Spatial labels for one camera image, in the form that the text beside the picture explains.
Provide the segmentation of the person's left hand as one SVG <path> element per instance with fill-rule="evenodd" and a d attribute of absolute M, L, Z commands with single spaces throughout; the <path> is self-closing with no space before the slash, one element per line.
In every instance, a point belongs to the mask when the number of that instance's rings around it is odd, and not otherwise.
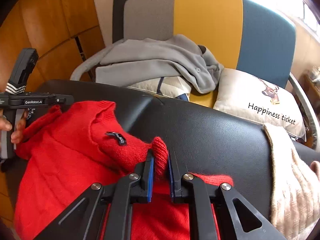
<path fill-rule="evenodd" d="M 23 131 L 26 126 L 28 112 L 25 110 L 21 119 L 18 121 L 11 135 L 11 142 L 13 144 L 19 144 L 23 139 Z M 1 131 L 11 131 L 12 124 L 3 116 L 3 110 L 1 109 Z"/>

